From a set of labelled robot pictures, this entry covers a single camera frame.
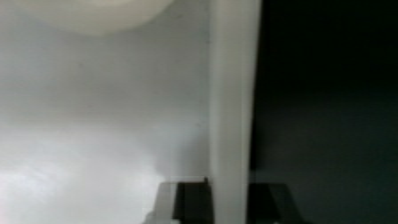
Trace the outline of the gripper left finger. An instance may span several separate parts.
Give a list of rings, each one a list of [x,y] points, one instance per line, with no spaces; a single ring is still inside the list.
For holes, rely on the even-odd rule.
[[[206,177],[178,179],[158,185],[155,206],[142,224],[215,224]]]

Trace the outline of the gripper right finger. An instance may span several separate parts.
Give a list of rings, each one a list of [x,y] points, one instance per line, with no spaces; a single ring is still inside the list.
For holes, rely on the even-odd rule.
[[[247,224],[306,224],[284,184],[249,185]]]

